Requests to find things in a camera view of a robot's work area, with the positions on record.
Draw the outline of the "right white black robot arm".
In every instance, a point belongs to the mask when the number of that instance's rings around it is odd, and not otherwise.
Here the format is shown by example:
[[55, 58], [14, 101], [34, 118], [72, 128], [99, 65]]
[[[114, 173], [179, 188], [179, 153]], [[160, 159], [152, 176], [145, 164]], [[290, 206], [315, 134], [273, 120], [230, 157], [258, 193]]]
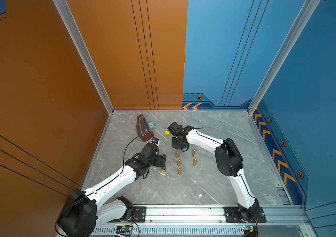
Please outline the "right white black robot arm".
[[192, 126], [182, 127], [173, 122], [168, 131], [172, 134], [173, 148], [183, 152], [196, 145], [215, 155], [218, 170], [228, 177], [236, 193], [239, 213], [245, 222], [257, 222], [259, 201], [253, 196], [246, 181], [243, 166], [243, 157], [234, 141], [230, 138], [218, 139], [198, 131]]

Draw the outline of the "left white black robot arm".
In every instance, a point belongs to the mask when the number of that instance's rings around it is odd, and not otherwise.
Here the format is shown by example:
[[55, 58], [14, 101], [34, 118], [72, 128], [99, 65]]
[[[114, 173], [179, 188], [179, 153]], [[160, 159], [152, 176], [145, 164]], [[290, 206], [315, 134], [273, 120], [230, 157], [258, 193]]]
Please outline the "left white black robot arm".
[[113, 175], [82, 191], [73, 190], [57, 220], [55, 231], [62, 237], [88, 237], [97, 225], [113, 220], [133, 220], [133, 204], [125, 197], [109, 200], [122, 188], [138, 178], [146, 178], [152, 166], [165, 168], [166, 155], [159, 154], [157, 143], [148, 142]]

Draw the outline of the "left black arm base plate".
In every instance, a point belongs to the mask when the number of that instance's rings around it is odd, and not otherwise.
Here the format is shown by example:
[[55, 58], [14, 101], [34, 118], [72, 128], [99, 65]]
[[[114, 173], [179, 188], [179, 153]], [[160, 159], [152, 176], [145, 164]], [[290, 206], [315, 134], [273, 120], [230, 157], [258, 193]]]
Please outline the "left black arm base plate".
[[117, 219], [119, 222], [129, 222], [129, 223], [144, 223], [146, 217], [146, 207], [145, 206], [134, 206], [133, 208], [128, 208], [125, 214]]

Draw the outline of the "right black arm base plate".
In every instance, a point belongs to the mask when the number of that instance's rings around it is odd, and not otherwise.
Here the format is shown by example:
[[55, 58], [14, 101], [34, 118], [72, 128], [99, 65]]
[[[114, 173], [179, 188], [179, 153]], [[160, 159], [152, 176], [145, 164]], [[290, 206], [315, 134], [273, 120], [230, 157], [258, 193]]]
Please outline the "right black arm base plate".
[[[242, 215], [239, 212], [239, 208], [237, 206], [226, 206], [223, 208], [224, 215], [227, 223], [247, 223], [247, 221], [242, 220]], [[258, 223], [266, 223], [267, 219], [262, 207], [258, 210], [257, 215]]]

